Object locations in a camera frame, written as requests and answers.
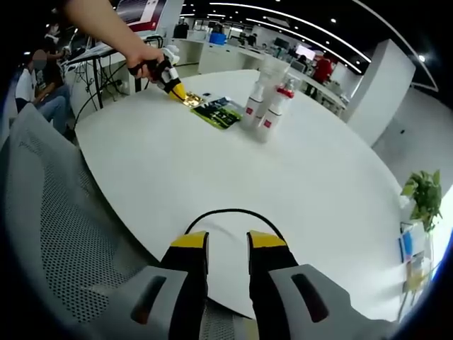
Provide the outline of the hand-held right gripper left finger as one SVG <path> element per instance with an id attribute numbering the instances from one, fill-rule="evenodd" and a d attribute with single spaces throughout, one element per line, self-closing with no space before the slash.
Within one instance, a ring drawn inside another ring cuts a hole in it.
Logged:
<path id="1" fill-rule="evenodd" d="M 208 232 L 183 234 L 159 266 L 116 289 L 104 312 L 74 339 L 198 339 L 207 299 Z"/>

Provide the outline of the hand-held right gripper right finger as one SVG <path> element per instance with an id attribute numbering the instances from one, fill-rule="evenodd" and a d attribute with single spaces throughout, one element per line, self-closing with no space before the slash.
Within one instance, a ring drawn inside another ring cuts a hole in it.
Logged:
<path id="1" fill-rule="evenodd" d="M 247 237 L 260 339 L 390 339 L 391 322 L 358 312 L 348 291 L 313 266 L 299 265 L 278 236 L 250 231 Z"/>

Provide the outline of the person's left hand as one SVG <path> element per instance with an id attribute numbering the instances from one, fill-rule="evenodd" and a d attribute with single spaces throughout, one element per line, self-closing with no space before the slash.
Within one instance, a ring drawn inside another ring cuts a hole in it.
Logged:
<path id="1" fill-rule="evenodd" d="M 140 48 L 133 50 L 125 58 L 128 69 L 136 68 L 138 65 L 141 65 L 141 67 L 133 74 L 134 78 L 148 78 L 149 80 L 153 80 L 154 78 L 151 75 L 146 62 L 156 60 L 160 63 L 164 60 L 164 54 L 160 49 L 143 45 Z"/>

